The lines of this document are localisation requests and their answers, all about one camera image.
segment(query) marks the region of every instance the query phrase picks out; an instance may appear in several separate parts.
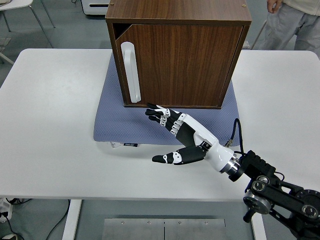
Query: person's hand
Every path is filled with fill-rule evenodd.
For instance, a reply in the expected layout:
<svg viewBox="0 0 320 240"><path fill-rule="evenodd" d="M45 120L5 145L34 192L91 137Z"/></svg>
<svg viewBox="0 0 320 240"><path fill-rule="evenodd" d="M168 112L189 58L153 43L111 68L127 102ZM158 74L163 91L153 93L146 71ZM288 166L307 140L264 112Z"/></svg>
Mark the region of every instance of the person's hand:
<svg viewBox="0 0 320 240"><path fill-rule="evenodd" d="M275 14L282 3L282 0L266 0L268 12L271 14Z"/></svg>

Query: cable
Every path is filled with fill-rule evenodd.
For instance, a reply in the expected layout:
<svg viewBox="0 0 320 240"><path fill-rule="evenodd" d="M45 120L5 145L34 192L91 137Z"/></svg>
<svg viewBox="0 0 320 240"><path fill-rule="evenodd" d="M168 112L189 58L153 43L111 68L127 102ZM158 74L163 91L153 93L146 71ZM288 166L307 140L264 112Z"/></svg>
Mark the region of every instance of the cable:
<svg viewBox="0 0 320 240"><path fill-rule="evenodd" d="M17 233L17 232L15 232L15 231L12 230L12 227L11 227L10 221L9 221L9 219L8 219L8 216L5 216L4 213L2 213L2 215L3 215L3 216L5 217L5 219L8 221L8 224L9 224L9 227L10 227L10 231L11 231L13 234L17 235L18 237L20 237L22 240L25 240L24 237L21 236L21 234L19 234L19 233Z"/></svg>
<svg viewBox="0 0 320 240"><path fill-rule="evenodd" d="M233 122L233 130L232 130L232 135L230 137L230 140L227 141L227 143L224 145L225 147L230 147L234 138L235 138L235 134L236 134L236 128L238 125L238 131L239 131L239 141L240 141L240 151L235 151L235 153L241 154L241 155L245 155L244 152L244 144L243 144L243 139L242 139L242 129L241 129L241 123L239 118L236 118Z"/></svg>
<svg viewBox="0 0 320 240"><path fill-rule="evenodd" d="M6 198L6 200L8 201L8 203L10 203L12 205L21 205L21 204L25 204L25 203L29 202L30 200L32 200L32 198L29 198L26 201L23 201L23 199L22 199L22 201L20 201L19 198L14 198L12 200L9 200L8 198Z"/></svg>
<svg viewBox="0 0 320 240"><path fill-rule="evenodd" d="M285 175L284 175L283 173L278 172L278 171L275 171L274 173L275 173L275 174L280 174L280 175L282 176L281 181L285 180Z"/></svg>
<svg viewBox="0 0 320 240"><path fill-rule="evenodd" d="M63 217L60 219L60 221L58 221L58 223L51 229L51 231L49 232L48 236L46 237L45 240L48 240L49 236L51 235L51 233L54 231L54 229L59 225L59 223L61 223L61 221L68 215L68 211L69 211L69 207L70 207L70 199L68 199L68 208L66 209L65 214L63 215Z"/></svg>

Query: robotic finger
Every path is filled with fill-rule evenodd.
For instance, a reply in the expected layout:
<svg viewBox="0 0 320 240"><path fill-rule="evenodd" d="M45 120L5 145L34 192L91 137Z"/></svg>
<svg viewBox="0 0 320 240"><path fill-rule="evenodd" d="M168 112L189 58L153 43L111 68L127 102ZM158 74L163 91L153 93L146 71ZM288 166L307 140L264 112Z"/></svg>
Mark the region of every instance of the robotic finger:
<svg viewBox="0 0 320 240"><path fill-rule="evenodd" d="M201 146L189 146L166 155L154 156L152 161L162 164L183 165L201 161L205 158L206 154L207 151Z"/></svg>

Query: white handle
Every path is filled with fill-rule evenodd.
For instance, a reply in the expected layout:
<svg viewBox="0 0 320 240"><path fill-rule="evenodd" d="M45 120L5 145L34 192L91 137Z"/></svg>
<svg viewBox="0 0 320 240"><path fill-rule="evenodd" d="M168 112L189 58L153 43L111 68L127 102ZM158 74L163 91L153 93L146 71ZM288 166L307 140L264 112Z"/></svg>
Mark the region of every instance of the white handle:
<svg viewBox="0 0 320 240"><path fill-rule="evenodd" d="M135 46L132 42L121 43L121 50L124 62L126 79L129 87L129 94L132 103L141 101L138 68L136 61Z"/></svg>

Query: wooden cabinet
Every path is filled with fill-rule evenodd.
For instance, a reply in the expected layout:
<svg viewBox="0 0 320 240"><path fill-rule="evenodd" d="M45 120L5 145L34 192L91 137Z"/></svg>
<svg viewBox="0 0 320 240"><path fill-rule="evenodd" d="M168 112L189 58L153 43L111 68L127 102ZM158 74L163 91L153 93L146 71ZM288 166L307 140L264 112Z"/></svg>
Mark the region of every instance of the wooden cabinet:
<svg viewBox="0 0 320 240"><path fill-rule="evenodd" d="M251 17L245 0L111 0L106 22L126 107L219 109ZM137 102L127 42L134 46Z"/></svg>

